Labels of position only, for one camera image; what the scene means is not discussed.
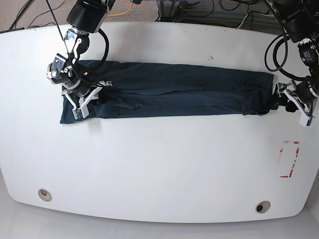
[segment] white table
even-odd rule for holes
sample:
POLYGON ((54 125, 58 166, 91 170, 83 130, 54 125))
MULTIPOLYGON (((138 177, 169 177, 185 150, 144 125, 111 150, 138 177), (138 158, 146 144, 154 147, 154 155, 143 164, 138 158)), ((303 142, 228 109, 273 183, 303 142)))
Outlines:
MULTIPOLYGON (((102 29, 110 40, 108 60, 265 72, 264 52, 275 37, 177 23, 114 22, 102 29)), ((101 59, 103 38, 94 34, 90 40, 82 59, 101 59)), ((96 217, 172 223, 282 218, 303 208, 319 168, 319 123, 303 128, 299 112, 61 125, 61 88, 45 75, 55 54, 65 51, 57 29, 2 34, 0 44, 0 167, 14 200, 96 217), (284 140, 300 142, 291 178, 280 177, 291 165, 289 154, 279 160, 284 140), (39 198, 42 188, 52 194, 51 202, 39 198), (255 211, 261 201, 271 203, 264 214, 255 211)), ((285 69, 308 74, 293 44, 285 69)), ((276 81, 288 79, 276 74, 276 81)))
POLYGON ((12 200, 0 171, 1 239, 318 239, 305 207, 296 217, 243 223, 168 224, 88 217, 12 200))

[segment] metal bracket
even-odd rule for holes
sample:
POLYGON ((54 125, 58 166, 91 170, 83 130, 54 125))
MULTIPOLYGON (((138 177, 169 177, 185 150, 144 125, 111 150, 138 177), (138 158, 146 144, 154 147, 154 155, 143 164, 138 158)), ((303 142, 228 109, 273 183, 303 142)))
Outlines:
MULTIPOLYGON (((301 106, 299 101, 297 101, 297 99, 290 94, 290 90, 285 89, 283 92, 287 96, 287 98, 289 100, 291 100, 292 102, 294 102, 294 104, 300 110, 301 116, 299 119, 299 124, 301 124, 303 127, 307 127, 307 126, 311 127, 315 121, 315 117, 312 116, 311 111, 309 109, 307 109, 307 111, 305 111, 305 109, 301 106)), ((312 111, 314 110, 316 103, 317 103, 317 100, 315 100, 313 102, 312 111)))
POLYGON ((172 19, 175 16, 175 12, 179 5, 178 0, 161 0, 156 1, 159 8, 159 15, 161 19, 169 19, 172 22, 172 19))
MULTIPOLYGON (((103 85, 103 87, 104 86, 112 86, 112 82, 110 82, 110 81, 107 81, 106 83, 104 81, 100 81, 99 84, 103 85)), ((86 97, 85 99, 84 99, 84 97, 81 97, 79 100, 79 103, 80 103, 79 108, 76 107, 76 104, 71 99, 68 90, 64 90, 62 92, 62 95, 65 96, 67 98, 67 100, 71 103, 71 105, 73 106, 72 112, 73 112, 74 118, 76 120, 78 118, 86 118, 90 114, 87 105, 90 103, 90 101, 97 100, 99 98, 98 93, 102 90, 103 87, 95 88, 89 94, 89 96, 86 97)))
POLYGON ((73 51, 74 51, 74 58, 72 60, 72 64, 75 64, 75 62, 78 60, 79 58, 79 55, 78 55, 78 52, 77 52, 77 49, 79 47, 79 45, 82 43, 82 39, 81 38, 78 38, 76 40, 76 43, 74 45, 74 48, 73 48, 73 51))

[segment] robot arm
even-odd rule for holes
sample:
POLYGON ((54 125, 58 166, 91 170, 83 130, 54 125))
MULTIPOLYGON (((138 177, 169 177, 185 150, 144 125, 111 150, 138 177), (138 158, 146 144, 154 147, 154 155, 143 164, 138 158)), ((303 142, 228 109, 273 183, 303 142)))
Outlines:
POLYGON ((57 54, 48 67, 47 76, 53 84, 62 84, 62 92, 73 105, 75 119, 89 115, 87 105, 99 97, 103 87, 112 86, 111 82, 93 83, 88 80, 91 72, 95 72, 107 58, 109 41, 100 26, 111 11, 115 0, 78 0, 72 8, 67 22, 72 25, 64 36, 67 55, 57 54), (87 51, 90 41, 89 34, 99 32, 105 39, 105 54, 101 64, 87 68, 78 61, 80 55, 87 51))
MULTIPOLYGON (((285 28, 285 39, 298 42, 300 57, 309 66, 311 76, 296 77, 279 67, 277 52, 284 43, 280 40, 274 49, 273 60, 277 69, 291 78, 288 84, 278 83, 274 93, 275 106, 285 106, 289 112, 300 110, 300 124, 311 126, 314 122, 313 111, 319 98, 319 1, 318 0, 264 0, 277 21, 285 28)), ((71 10, 67 22, 72 25, 64 37, 67 55, 57 54, 48 67, 48 78, 53 84, 62 84, 64 95, 73 105, 75 119, 89 115, 87 105, 99 98, 103 87, 112 82, 93 83, 88 80, 106 60, 109 42, 100 29, 105 17, 111 11, 115 0, 78 0, 71 10), (94 68, 78 64, 80 55, 89 47, 89 34, 100 33, 106 43, 101 63, 94 68)))

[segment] dark blue jeans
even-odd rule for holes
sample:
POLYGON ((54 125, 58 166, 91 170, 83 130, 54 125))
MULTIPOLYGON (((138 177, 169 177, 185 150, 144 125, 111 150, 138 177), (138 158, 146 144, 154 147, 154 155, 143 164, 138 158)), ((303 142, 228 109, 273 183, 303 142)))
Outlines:
MULTIPOLYGON (((93 67, 97 61, 80 64, 93 67)), ((272 106, 273 77, 217 67, 106 61, 90 76, 92 82, 112 81, 112 87, 100 92, 101 103, 90 102, 90 115, 75 120, 64 97, 60 123, 89 118, 264 115, 272 106)))

